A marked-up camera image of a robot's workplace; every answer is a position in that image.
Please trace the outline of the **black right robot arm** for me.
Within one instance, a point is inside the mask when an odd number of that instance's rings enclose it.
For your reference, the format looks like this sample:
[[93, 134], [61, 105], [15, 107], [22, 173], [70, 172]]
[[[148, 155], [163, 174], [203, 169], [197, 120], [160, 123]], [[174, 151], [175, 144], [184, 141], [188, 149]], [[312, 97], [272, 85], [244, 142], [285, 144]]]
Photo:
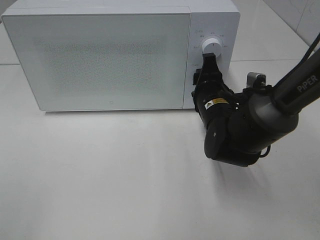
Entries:
[[300, 111], [320, 96], [318, 51], [307, 51], [276, 85], [249, 76], [240, 93], [224, 83], [213, 53], [202, 57], [191, 95], [205, 128], [204, 153], [212, 160], [241, 167], [256, 163], [296, 129]]

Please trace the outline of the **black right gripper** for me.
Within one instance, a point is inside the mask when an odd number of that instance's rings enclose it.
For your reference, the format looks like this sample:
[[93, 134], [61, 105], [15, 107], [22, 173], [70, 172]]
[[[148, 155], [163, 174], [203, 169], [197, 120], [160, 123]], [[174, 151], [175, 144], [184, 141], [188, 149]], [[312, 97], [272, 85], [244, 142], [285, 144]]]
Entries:
[[203, 124], [209, 125], [215, 118], [230, 116], [236, 110], [236, 104], [220, 74], [216, 55], [213, 52], [203, 53], [202, 58], [202, 68], [193, 74], [195, 89], [191, 96]]

